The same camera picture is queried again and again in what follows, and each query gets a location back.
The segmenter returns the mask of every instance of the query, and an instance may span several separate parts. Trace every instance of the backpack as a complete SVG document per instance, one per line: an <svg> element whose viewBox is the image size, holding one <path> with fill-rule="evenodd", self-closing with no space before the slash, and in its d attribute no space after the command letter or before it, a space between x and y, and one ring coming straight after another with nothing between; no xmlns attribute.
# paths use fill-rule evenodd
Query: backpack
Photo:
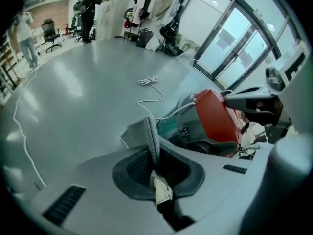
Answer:
<svg viewBox="0 0 313 235"><path fill-rule="evenodd" d="M149 40L153 37L153 32L145 29L139 29L139 38L137 41L137 46L141 48L145 48Z"/></svg>
<svg viewBox="0 0 313 235"><path fill-rule="evenodd" d="M91 5L89 5L89 6L86 8L85 0L84 0L82 3L83 3L83 5L80 7L80 14L84 14L84 13L90 8L90 6L92 6L92 4L91 4Z"/></svg>

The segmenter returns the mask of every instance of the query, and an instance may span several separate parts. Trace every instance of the hanging clothes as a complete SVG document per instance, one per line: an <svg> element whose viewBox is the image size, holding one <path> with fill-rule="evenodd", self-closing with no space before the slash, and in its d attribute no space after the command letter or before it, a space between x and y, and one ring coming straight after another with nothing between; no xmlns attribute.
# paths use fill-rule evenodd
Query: hanging clothes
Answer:
<svg viewBox="0 0 313 235"><path fill-rule="evenodd" d="M180 7L180 0L173 0L171 7L166 11L164 18L162 20L162 25L167 25L171 22Z"/></svg>
<svg viewBox="0 0 313 235"><path fill-rule="evenodd" d="M151 0L145 1L145 4L144 4L144 6L140 12L140 19L141 20L145 19L149 15L148 8L149 8L150 3L151 3Z"/></svg>
<svg viewBox="0 0 313 235"><path fill-rule="evenodd" d="M140 12L143 9L143 6L145 5L146 0L138 0L137 5L133 8L133 22L134 24L140 25Z"/></svg>
<svg viewBox="0 0 313 235"><path fill-rule="evenodd" d="M166 11L172 6L172 3L173 0L164 0L160 8L156 11L156 17L161 19L165 15Z"/></svg>
<svg viewBox="0 0 313 235"><path fill-rule="evenodd" d="M152 18L153 17L153 12L154 12L154 7L155 7L155 4L156 4L156 0L151 0L150 4L149 4L149 7L148 7L148 13L149 13L149 18Z"/></svg>

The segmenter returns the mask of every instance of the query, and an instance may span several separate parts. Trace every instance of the black office chair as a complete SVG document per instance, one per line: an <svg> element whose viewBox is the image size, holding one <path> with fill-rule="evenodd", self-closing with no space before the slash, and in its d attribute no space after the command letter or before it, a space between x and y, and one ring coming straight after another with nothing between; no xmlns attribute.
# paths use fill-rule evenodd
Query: black office chair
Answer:
<svg viewBox="0 0 313 235"><path fill-rule="evenodd" d="M45 39L45 43L46 42L52 42L52 46L50 46L48 49L46 49L46 53L48 53L48 50L51 49L51 52L53 50L54 47L56 46L60 46L62 47L61 44L55 44L54 40L56 38L58 38L60 36L60 34L56 34L55 30L54 30L54 21L49 18L44 20L44 23L41 25L41 28L44 31L44 39Z"/></svg>
<svg viewBox="0 0 313 235"><path fill-rule="evenodd" d="M77 26L75 26L75 23L76 23L76 17L73 17L72 23L66 24L66 26L68 28L68 35L72 34L72 37L74 37L77 34Z"/></svg>

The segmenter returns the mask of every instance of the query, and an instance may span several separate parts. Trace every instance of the vent grille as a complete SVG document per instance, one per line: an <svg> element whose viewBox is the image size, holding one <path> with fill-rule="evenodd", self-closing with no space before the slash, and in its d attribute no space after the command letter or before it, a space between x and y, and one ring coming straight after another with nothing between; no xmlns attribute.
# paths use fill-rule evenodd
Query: vent grille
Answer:
<svg viewBox="0 0 313 235"><path fill-rule="evenodd" d="M70 186L43 216L57 226L62 225L85 191L84 187Z"/></svg>
<svg viewBox="0 0 313 235"><path fill-rule="evenodd" d="M229 164L224 165L223 169L230 170L230 171L237 172L237 173L241 173L241 174L245 174L246 173L246 169L241 168L241 167L236 167L236 166L233 166L233 165L229 165Z"/></svg>

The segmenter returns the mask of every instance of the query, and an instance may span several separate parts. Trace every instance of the black bag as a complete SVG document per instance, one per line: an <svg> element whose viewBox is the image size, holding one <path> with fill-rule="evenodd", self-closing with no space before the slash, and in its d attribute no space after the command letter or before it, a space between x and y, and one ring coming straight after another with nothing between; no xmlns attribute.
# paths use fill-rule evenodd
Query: black bag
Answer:
<svg viewBox="0 0 313 235"><path fill-rule="evenodd" d="M161 36L164 37L165 40L170 42L170 43L174 42L174 40L176 38L182 8L183 8L183 6L181 5L179 7L179 9L177 10L173 20L170 23L168 23L166 26L163 26L160 29Z"/></svg>
<svg viewBox="0 0 313 235"><path fill-rule="evenodd" d="M137 46L141 48L145 48L149 40L153 37L153 32L145 29L139 29L139 38L137 41Z"/></svg>
<svg viewBox="0 0 313 235"><path fill-rule="evenodd" d="M85 0L84 0L84 1L82 2L82 6L80 7L80 14L81 14L81 15L84 14L91 6L92 6L92 4L89 5L89 6L86 8Z"/></svg>

